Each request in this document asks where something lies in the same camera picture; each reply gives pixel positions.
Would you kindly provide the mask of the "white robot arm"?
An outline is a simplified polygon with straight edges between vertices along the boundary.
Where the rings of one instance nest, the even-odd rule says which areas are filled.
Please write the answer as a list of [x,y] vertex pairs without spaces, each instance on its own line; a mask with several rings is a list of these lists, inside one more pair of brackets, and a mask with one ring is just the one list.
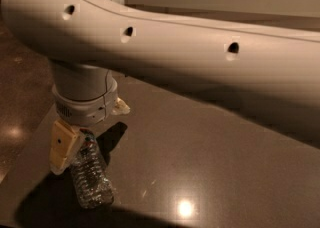
[[2,0],[11,33],[47,57],[65,149],[118,106],[114,72],[209,102],[297,140],[320,138],[316,32],[145,12],[124,0]]

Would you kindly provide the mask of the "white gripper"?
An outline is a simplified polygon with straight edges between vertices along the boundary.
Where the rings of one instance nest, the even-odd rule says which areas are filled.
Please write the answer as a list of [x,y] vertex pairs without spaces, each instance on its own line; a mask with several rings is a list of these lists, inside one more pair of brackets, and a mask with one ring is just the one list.
[[130,107],[124,100],[117,98],[117,82],[114,79],[111,79],[111,88],[96,99],[71,100],[62,96],[56,87],[53,87],[53,96],[56,112],[61,119],[57,119],[52,126],[49,161],[51,171],[61,175],[80,149],[78,126],[93,126],[110,114],[127,115]]

